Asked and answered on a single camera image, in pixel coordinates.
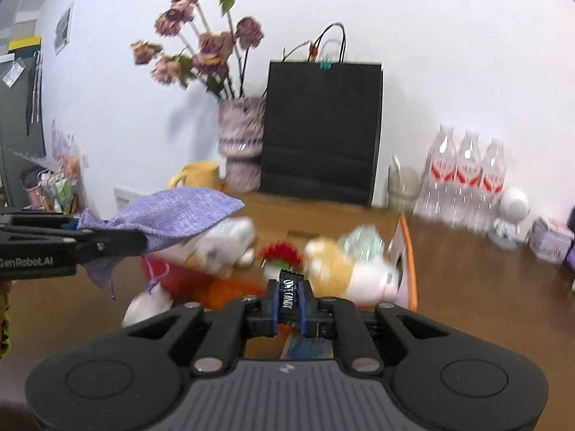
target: water bottle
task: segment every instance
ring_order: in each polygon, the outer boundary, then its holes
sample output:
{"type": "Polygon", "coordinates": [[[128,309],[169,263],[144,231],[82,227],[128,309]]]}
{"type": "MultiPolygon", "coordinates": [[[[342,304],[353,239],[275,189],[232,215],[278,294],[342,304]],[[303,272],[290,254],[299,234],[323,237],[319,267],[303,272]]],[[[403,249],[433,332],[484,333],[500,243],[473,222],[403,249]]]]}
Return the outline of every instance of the water bottle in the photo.
{"type": "Polygon", "coordinates": [[[447,196],[447,186],[455,174],[455,143],[453,127],[441,125],[431,145],[425,166],[423,187],[415,213],[427,219],[439,216],[447,196]]]}
{"type": "Polygon", "coordinates": [[[506,173],[503,143],[494,138],[485,153],[479,190],[471,198],[472,211],[466,219],[467,228],[477,233],[491,229],[497,216],[506,173]]]}
{"type": "Polygon", "coordinates": [[[448,187],[446,205],[441,210],[441,220],[450,227],[464,225],[471,211],[471,196],[481,178],[478,137],[479,133],[466,130],[455,158],[455,177],[448,187]]]}

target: white wall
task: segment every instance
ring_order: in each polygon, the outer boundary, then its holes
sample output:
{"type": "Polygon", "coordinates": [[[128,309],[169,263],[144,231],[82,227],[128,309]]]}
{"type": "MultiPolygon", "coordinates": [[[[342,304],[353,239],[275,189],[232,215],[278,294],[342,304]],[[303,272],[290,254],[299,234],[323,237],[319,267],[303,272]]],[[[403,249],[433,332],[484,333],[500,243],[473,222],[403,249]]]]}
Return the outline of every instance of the white wall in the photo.
{"type": "MultiPolygon", "coordinates": [[[[44,118],[76,135],[90,159],[88,193],[109,217],[113,187],[154,191],[185,162],[215,156],[216,103],[199,87],[156,85],[131,65],[130,42],[155,38],[153,21],[169,0],[75,0],[72,41],[54,57],[53,30],[72,1],[47,0],[38,23],[44,118]]],[[[202,3],[225,29],[216,0],[202,3]]],[[[525,189],[534,214],[565,219],[575,204],[575,1],[238,0],[232,14],[254,15],[266,34],[250,56],[250,93],[263,91],[268,62],[284,46],[335,20],[347,28],[348,60],[383,63],[377,201],[390,155],[422,167],[444,122],[460,137],[479,131],[483,147],[493,135],[505,140],[508,184],[525,189]]]]}

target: mug handle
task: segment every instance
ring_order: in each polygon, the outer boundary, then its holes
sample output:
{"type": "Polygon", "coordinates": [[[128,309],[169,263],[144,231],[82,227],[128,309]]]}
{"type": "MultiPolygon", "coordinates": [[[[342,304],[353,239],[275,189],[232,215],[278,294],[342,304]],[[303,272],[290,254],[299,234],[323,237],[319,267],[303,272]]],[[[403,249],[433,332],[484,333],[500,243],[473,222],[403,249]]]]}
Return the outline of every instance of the mug handle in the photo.
{"type": "Polygon", "coordinates": [[[170,182],[168,183],[168,188],[173,189],[177,188],[180,181],[182,181],[186,177],[184,172],[181,172],[179,175],[174,176],[170,182]]]}

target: red flower toy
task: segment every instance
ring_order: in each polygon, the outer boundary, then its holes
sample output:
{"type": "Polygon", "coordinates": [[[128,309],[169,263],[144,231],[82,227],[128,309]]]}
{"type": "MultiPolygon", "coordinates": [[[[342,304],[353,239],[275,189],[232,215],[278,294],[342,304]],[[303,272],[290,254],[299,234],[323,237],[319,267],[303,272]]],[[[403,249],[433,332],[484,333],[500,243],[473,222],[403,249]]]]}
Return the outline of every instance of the red flower toy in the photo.
{"type": "Polygon", "coordinates": [[[289,243],[275,243],[262,250],[260,256],[284,269],[298,268],[303,265],[297,249],[289,243]]]}

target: red ornament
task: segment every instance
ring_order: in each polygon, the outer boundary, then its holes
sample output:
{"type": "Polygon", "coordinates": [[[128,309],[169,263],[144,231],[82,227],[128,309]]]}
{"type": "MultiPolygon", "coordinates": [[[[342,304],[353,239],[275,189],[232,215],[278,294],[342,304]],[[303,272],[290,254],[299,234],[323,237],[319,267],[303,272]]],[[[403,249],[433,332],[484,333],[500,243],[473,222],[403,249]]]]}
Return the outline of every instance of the red ornament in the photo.
{"type": "Polygon", "coordinates": [[[261,252],[261,258],[268,261],[281,261],[288,267],[296,268],[303,265],[297,249],[289,243],[275,243],[261,252]]]}

